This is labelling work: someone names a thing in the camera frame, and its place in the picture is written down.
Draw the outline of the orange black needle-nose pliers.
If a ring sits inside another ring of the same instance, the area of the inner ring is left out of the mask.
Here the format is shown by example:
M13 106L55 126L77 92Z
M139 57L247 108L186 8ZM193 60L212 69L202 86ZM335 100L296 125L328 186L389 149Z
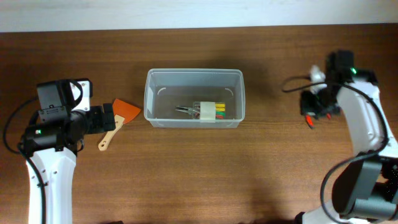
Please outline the orange black needle-nose pliers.
M193 119L197 119L200 117L200 111L196 110L195 108L192 108L192 107L176 106L175 111L186 113L189 116L191 116Z

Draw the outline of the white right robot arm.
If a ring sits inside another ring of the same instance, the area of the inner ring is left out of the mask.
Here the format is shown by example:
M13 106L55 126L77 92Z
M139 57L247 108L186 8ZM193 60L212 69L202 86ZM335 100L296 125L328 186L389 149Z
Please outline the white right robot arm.
M353 156L332 167L320 189L319 208L295 223L381 223L397 220L397 139L383 112L376 75L354 66L354 54L337 50L325 71L311 68L301 88L300 113L313 119L343 113Z

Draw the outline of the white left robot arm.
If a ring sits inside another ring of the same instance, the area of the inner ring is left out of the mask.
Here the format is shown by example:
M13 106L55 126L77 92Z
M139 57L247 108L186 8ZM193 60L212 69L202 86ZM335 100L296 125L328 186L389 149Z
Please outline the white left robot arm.
M71 223L72 183L84 137L116 128L110 103L91 106L87 78L37 85L40 109L17 145L29 172L29 223Z

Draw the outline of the orange scraper wooden handle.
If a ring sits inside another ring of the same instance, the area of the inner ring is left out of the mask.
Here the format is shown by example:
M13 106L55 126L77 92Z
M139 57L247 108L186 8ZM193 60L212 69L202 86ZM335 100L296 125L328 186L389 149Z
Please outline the orange scraper wooden handle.
M131 122L140 112L141 109L120 99L113 102L114 124L115 129L108 131L104 138L99 142L98 149L100 151L107 150L114 135L127 123Z

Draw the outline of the clear case coloured screwdrivers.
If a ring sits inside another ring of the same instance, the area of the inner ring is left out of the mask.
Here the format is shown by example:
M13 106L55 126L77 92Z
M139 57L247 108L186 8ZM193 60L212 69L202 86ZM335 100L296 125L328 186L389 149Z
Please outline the clear case coloured screwdrivers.
M223 102L196 101L193 109L196 111L195 119L214 120L226 116L226 104Z

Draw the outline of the clear plastic container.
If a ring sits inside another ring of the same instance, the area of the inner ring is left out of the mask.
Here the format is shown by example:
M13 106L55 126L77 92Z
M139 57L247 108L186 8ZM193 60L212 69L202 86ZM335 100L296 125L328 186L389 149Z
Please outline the clear plastic container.
M193 119L175 111L196 101L223 102L224 119ZM237 128L245 118L243 73L237 69L153 68L148 71L144 117L155 128Z

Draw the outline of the red handled side cutters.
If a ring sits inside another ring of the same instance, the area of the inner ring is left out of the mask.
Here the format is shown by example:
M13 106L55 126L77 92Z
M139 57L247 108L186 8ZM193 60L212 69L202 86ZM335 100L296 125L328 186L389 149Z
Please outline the red handled side cutters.
M315 129L313 119L327 118L331 119L331 113L306 113L304 114L305 122L310 129Z

